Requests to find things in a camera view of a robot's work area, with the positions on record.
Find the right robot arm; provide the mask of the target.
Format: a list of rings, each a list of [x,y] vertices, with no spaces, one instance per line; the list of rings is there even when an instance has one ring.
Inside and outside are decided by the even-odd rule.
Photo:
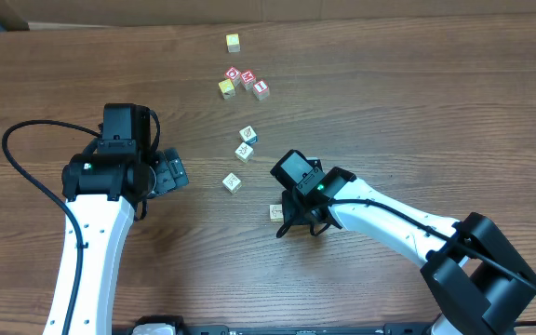
[[[441,314],[431,334],[512,334],[536,296],[536,274],[488,217],[460,221],[379,193],[353,172],[324,171],[316,158],[287,152],[271,174],[283,186],[284,223],[311,235],[334,226],[367,235],[415,263]]]

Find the wooden block star drawing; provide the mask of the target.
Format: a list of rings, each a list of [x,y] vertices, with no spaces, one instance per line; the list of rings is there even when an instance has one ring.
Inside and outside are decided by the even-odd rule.
[[[254,155],[253,148],[242,142],[234,151],[235,157],[241,160],[244,163],[247,163]]]

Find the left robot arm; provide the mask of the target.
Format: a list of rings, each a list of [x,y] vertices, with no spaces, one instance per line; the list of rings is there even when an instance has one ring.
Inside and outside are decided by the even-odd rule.
[[[102,131],[62,171],[69,209],[46,334],[109,334],[122,251],[150,199],[188,184],[177,151],[158,148],[148,107],[108,103]]]

